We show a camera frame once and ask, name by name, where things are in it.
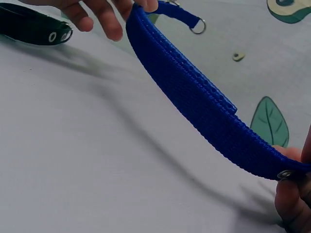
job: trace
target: avocado print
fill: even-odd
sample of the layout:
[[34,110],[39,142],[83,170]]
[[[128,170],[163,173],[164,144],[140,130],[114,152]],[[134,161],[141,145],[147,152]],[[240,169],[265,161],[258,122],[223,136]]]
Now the avocado print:
[[270,145],[287,147],[289,130],[273,100],[265,96],[257,105],[250,128]]
[[298,23],[311,13],[311,0],[267,0],[273,17],[284,23]]

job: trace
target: finger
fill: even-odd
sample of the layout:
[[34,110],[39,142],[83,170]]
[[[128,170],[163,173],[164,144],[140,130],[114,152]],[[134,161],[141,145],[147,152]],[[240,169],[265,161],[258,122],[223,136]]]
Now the finger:
[[306,176],[304,179],[297,181],[300,198],[311,208],[311,179]]
[[113,4],[116,6],[122,18],[126,21],[130,16],[132,10],[131,0],[112,0]]
[[293,159],[300,162],[301,150],[295,147],[283,148],[281,146],[275,145],[273,146],[278,152],[283,154],[289,159]]
[[275,206],[287,227],[294,232],[303,232],[311,216],[311,209],[300,198],[296,183],[289,180],[278,183]]
[[134,2],[142,6],[146,12],[153,12],[158,8],[157,0],[134,0]]
[[108,39],[121,40],[123,32],[122,27],[112,9],[112,6],[106,0],[85,0],[84,3],[98,18]]
[[311,163],[311,126],[301,153],[301,162]]
[[80,31],[89,32],[93,29],[93,20],[88,17],[86,11],[79,3],[75,3],[60,10]]

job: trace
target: woven nylon webbing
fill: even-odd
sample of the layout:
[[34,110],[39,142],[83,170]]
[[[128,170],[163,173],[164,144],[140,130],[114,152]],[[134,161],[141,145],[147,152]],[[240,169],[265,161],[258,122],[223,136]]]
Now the woven nylon webbing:
[[[159,1],[154,13],[176,18],[190,28],[198,17]],[[134,4],[126,23],[129,41],[142,65],[179,112],[224,157],[253,175],[279,180],[278,174],[311,171],[280,154],[235,115],[236,107],[202,74]]]

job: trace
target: metal ring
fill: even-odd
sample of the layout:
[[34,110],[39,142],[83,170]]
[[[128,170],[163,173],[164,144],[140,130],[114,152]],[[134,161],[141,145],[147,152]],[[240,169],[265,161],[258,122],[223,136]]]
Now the metal ring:
[[199,18],[200,19],[200,21],[203,23],[203,25],[204,25],[204,28],[203,28],[203,30],[201,31],[201,32],[195,32],[192,28],[189,28],[190,29],[190,31],[193,33],[193,34],[196,34],[196,35],[201,35],[201,34],[203,34],[205,31],[206,31],[206,23],[205,23],[205,20],[204,19],[201,19],[201,18]]
[[291,175],[293,174],[293,171],[291,170],[285,170],[285,171],[282,171],[280,172],[277,177],[281,180],[284,180],[284,179],[287,179],[289,178]]
[[172,3],[173,5],[180,7],[180,4],[174,0],[169,0],[168,3]]

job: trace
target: collar strap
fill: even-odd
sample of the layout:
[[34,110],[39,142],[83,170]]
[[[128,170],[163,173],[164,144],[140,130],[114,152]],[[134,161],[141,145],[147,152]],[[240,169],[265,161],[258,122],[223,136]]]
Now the collar strap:
[[[154,14],[176,18],[191,29],[200,18],[159,1]],[[126,23],[129,41],[142,65],[179,112],[224,157],[240,168],[269,180],[304,175],[311,164],[288,159],[236,115],[237,108],[201,73],[134,4]]]
[[58,45],[72,36],[66,22],[41,14],[27,7],[0,3],[0,34],[34,45]]

